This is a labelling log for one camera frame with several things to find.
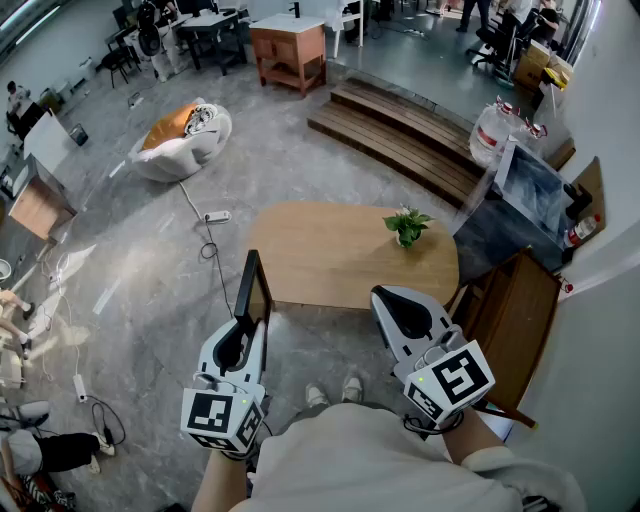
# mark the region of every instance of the white bean bag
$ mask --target white bean bag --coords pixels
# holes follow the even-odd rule
[[[194,103],[205,101],[197,98]],[[218,114],[210,121],[216,132],[202,132],[186,138],[172,139],[154,149],[142,151],[147,135],[129,152],[131,163],[145,178],[165,183],[180,181],[210,163],[224,148],[231,135],[232,122],[224,107],[215,106]]]

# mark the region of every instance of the wooden step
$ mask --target wooden step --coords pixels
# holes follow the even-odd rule
[[[469,152],[469,133],[430,110],[356,79],[336,87],[331,100],[415,138],[479,178],[484,175]]]
[[[308,124],[385,163],[456,207],[462,206],[478,182],[477,176],[433,147],[344,105],[326,103]]]

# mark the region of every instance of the light wood tabletop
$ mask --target light wood tabletop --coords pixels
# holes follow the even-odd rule
[[[273,300],[369,309],[371,289],[406,286],[446,304],[458,286],[453,237],[437,220],[409,249],[383,217],[391,208],[291,201],[262,211],[247,249],[257,249]]]

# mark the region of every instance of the cardboard box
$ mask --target cardboard box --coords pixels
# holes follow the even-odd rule
[[[560,76],[562,76],[562,73],[567,75],[569,79],[571,79],[571,77],[573,76],[573,66],[567,61],[562,60],[557,55],[551,56],[551,58],[549,59],[549,65],[547,67],[553,69]]]
[[[520,57],[520,62],[513,75],[513,79],[527,89],[536,90],[542,80],[545,66],[531,60],[526,55]]]
[[[549,49],[545,48],[537,41],[531,41],[526,55],[527,57],[529,57],[529,59],[542,66],[543,68],[546,67],[547,64],[549,64],[549,59],[551,58]]]

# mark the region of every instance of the white marker cube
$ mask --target white marker cube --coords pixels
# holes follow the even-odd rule
[[[247,453],[264,413],[253,395],[185,389],[180,430],[205,448]]]
[[[436,423],[480,400],[496,383],[477,341],[409,374],[404,394]]]

